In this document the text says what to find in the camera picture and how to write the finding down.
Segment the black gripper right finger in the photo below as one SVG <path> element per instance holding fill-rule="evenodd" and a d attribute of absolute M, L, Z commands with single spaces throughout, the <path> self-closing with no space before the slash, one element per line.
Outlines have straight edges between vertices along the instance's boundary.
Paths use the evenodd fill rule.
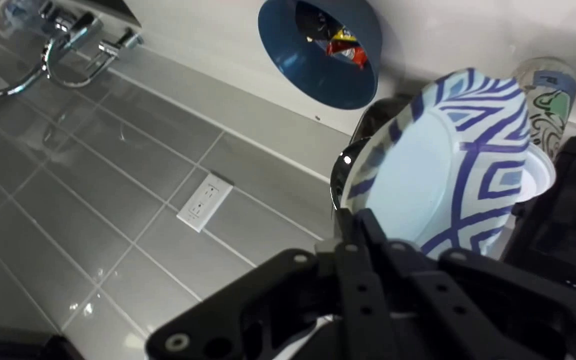
<path fill-rule="evenodd" d="M 453 360 L 576 360 L 576 289 L 470 250 L 383 250 L 386 284 Z"/>

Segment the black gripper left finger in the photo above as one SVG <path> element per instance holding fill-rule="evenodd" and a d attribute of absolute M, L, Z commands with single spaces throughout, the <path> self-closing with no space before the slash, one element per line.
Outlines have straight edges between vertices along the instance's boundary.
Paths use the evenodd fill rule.
<path fill-rule="evenodd" d="M 389 295 L 379 273 L 383 230 L 371 209 L 338 209 L 341 244 L 334 248 L 345 337 L 351 360 L 395 360 L 396 341 Z"/>

